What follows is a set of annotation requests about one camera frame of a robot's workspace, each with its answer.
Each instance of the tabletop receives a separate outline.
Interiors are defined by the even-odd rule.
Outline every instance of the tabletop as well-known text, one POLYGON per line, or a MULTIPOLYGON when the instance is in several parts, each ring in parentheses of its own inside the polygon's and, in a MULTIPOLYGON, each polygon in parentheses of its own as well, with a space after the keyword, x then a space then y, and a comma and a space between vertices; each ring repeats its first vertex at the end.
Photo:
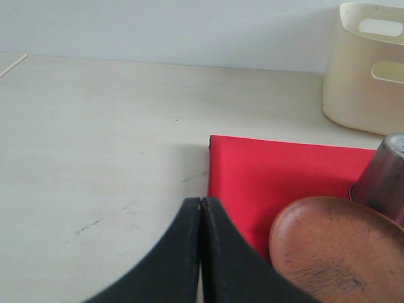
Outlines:
POLYGON ((127 272, 206 195, 211 134, 377 148, 324 116, 322 83, 28 56, 0 79, 0 301, 77 303, 127 272))

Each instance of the round wooden disc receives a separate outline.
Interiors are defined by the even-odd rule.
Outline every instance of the round wooden disc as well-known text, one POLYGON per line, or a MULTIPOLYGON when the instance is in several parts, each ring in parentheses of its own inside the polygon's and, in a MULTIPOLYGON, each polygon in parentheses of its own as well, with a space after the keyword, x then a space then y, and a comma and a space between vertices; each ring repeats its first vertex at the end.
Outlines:
POLYGON ((286 207, 270 234, 274 269, 321 302, 404 303, 404 230, 348 200, 286 207))

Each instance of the black curved object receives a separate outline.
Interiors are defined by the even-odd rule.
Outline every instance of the black curved object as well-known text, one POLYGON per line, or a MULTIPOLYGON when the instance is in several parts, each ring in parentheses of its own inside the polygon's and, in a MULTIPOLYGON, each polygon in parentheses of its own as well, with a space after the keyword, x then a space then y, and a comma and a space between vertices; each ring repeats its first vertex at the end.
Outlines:
POLYGON ((319 303, 255 253, 217 199, 202 201, 199 244, 205 302, 319 303))
POLYGON ((280 276, 242 238, 217 199, 185 199, 156 246, 85 303, 319 303, 280 276))
POLYGON ((85 303, 195 303, 200 202, 199 198, 186 199, 145 258, 85 303))

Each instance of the metal cup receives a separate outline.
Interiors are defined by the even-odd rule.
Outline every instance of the metal cup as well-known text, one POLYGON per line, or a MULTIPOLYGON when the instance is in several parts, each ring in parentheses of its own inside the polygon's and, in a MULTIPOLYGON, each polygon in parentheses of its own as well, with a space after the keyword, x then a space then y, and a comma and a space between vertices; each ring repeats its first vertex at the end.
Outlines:
POLYGON ((350 196, 404 227, 404 134, 383 139, 350 196))

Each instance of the red fabric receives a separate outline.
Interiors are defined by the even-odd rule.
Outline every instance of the red fabric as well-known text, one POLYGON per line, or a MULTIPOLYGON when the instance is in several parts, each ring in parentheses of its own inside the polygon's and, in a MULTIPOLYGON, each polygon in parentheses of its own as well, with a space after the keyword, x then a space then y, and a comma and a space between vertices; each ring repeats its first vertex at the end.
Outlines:
POLYGON ((219 198, 245 240, 269 261, 278 212, 308 196, 348 198, 374 150, 211 136, 209 197, 219 198))

